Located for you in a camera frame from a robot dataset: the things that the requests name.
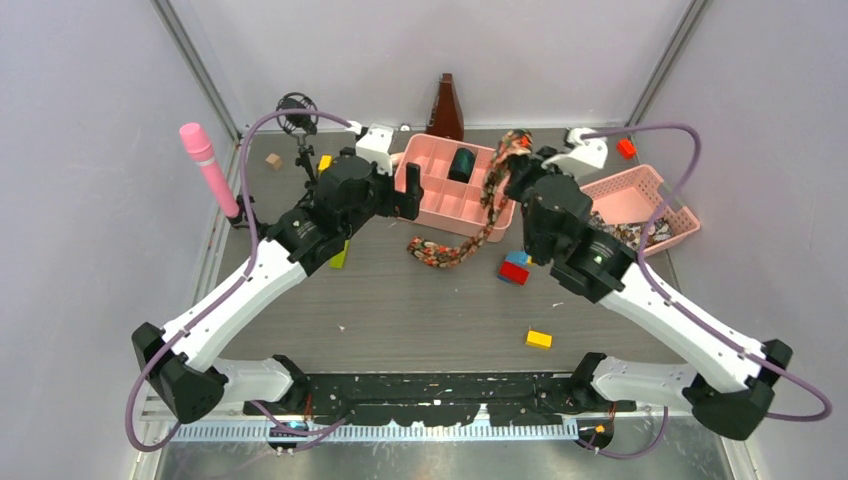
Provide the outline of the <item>floral patterned necktie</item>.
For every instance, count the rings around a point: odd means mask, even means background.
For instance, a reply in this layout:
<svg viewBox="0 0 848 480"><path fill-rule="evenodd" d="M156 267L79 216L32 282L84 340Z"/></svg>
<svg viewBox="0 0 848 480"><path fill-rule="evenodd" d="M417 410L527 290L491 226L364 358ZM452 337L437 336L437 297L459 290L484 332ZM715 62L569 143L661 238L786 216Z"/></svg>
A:
<svg viewBox="0 0 848 480"><path fill-rule="evenodd" d="M455 267L473 256L488 241L509 200L505 196L497 199L498 188L512 173L508 158L530 154L532 143L533 135L527 129L510 130L499 141L489 160L481 189L480 202L485 213L485 223L474 235L457 247L448 247L416 236L408 244L407 251L433 268Z"/></svg>

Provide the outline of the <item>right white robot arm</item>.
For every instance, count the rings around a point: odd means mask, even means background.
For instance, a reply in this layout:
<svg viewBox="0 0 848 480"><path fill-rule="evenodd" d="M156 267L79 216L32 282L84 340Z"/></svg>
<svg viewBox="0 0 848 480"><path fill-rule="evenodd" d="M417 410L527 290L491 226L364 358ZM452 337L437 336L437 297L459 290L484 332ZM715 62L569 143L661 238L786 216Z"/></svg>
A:
<svg viewBox="0 0 848 480"><path fill-rule="evenodd" d="M584 355L571 376L571 397L581 411L618 401L687 410L712 432L746 440L765 419L777 374L791 348L780 340L761 343L704 315L674 289L649 282L636 252L589 223L592 199L569 175L546 170L539 158L511 154L508 198L521 205L525 251L547 265L560 286L614 311L675 351L680 365L625 361L604 353Z"/></svg>

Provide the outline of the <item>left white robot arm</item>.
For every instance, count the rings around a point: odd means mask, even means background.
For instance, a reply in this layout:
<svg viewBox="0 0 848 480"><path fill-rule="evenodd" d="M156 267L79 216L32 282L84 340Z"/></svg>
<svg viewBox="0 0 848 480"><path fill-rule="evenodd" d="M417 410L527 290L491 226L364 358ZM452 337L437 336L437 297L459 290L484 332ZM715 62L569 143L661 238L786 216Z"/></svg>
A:
<svg viewBox="0 0 848 480"><path fill-rule="evenodd" d="M271 302L305 281L343 250L374 216L417 218L421 169L407 164L396 190L392 174L342 155L319 176L311 199L270 225L245 264L206 298L159 328L132 335L139 365L176 420L187 425L221 403L261 401L284 414L308 395L306 375L286 356L262 361L221 358L223 349Z"/></svg>

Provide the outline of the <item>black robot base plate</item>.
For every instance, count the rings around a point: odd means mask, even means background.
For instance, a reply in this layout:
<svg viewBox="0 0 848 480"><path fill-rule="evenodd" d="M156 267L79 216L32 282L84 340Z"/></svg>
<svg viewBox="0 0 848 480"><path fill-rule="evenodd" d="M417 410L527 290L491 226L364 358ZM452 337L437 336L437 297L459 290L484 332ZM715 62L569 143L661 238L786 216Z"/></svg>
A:
<svg viewBox="0 0 848 480"><path fill-rule="evenodd" d="M490 427L507 431L554 428L568 416L611 416L636 407L632 400L604 400L587 383L550 372L310 374L284 399L247 402L243 412L301 415L320 425L342 421L374 431L391 425L457 430L484 413Z"/></svg>

